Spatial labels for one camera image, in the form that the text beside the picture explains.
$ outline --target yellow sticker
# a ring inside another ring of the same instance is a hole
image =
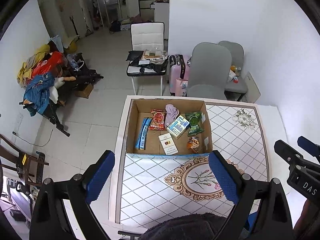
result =
[[[24,157],[22,158],[22,165],[25,164],[26,160],[27,160],[27,155],[25,154]]]

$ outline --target suitcase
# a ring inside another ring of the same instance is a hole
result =
[[[188,80],[190,67],[185,63],[183,55],[181,54],[170,56],[169,63],[170,63],[170,94],[172,96],[175,96],[177,79]]]

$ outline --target black bag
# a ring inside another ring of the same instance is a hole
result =
[[[121,26],[121,23],[120,23],[119,21],[113,21],[113,22],[111,23],[111,27],[109,28],[109,32],[110,32],[110,33],[111,33],[111,32],[115,33],[115,32],[121,31],[120,26]]]

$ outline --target purple cloth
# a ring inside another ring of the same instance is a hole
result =
[[[173,105],[166,105],[165,110],[167,111],[167,115],[165,117],[164,125],[165,127],[168,127],[178,117],[179,110],[175,108]]]

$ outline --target red clothing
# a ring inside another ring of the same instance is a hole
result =
[[[42,62],[40,62],[32,71],[31,79],[33,79],[36,75],[41,75],[50,72],[56,65],[62,64],[62,53],[61,52],[53,52],[51,57],[47,60],[47,63],[43,66],[41,65]]]

